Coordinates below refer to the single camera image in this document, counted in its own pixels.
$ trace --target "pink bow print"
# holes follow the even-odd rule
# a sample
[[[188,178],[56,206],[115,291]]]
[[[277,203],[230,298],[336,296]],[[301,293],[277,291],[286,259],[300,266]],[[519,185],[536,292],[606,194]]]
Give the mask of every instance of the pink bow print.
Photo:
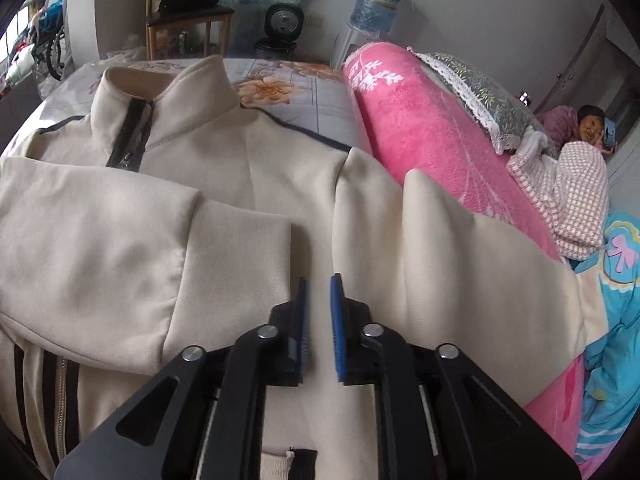
[[[622,272],[625,267],[627,269],[630,269],[636,262],[638,253],[636,253],[630,247],[626,246],[626,238],[623,235],[614,236],[611,239],[611,243],[615,247],[615,249],[607,250],[607,254],[609,256],[617,256],[618,254],[620,255],[620,259],[618,260],[618,264],[616,265],[616,272]]]

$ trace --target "checkered knit garment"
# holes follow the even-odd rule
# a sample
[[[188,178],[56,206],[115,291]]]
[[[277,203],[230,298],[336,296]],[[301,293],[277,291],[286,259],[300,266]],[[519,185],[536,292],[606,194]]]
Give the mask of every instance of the checkered knit garment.
[[[542,155],[547,143],[545,134],[529,127],[507,169],[540,212],[558,252],[583,261],[603,245],[606,165],[586,142],[567,143],[558,161]]]

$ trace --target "chair seat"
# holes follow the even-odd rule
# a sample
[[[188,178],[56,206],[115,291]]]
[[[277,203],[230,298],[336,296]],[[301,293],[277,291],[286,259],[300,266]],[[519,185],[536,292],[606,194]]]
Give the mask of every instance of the chair seat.
[[[202,22],[206,22],[209,16],[227,16],[235,13],[231,7],[215,6],[208,9],[190,10],[189,12],[178,12],[176,14],[164,14],[154,12],[151,16],[146,17],[147,27],[156,27],[157,25],[169,25],[182,20],[194,20],[202,18]]]

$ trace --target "floral bedsheet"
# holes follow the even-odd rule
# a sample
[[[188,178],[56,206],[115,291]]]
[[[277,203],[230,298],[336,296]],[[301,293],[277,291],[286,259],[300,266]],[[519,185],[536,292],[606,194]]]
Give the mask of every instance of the floral bedsheet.
[[[102,73],[110,66],[177,74],[196,62],[197,59],[173,59],[88,63],[40,105],[7,149],[20,144],[36,128],[89,113]],[[353,91],[344,83],[342,73],[326,65],[302,62],[265,59],[225,59],[224,62],[229,81],[243,105],[264,108],[283,122],[370,153]]]

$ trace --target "silver bolt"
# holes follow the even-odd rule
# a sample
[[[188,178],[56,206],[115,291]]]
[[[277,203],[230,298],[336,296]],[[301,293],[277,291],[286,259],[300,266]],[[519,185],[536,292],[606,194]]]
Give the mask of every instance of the silver bolt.
[[[204,350],[199,346],[189,346],[182,351],[182,358],[185,361],[197,361],[204,354]]]
[[[455,359],[460,355],[460,350],[455,345],[446,344],[438,348],[438,353],[443,359]]]
[[[262,339],[271,339],[272,337],[276,337],[278,335],[278,329],[273,325],[262,325],[258,329],[258,337]]]
[[[362,333],[368,337],[380,337],[384,331],[378,323],[369,323],[362,329]]]

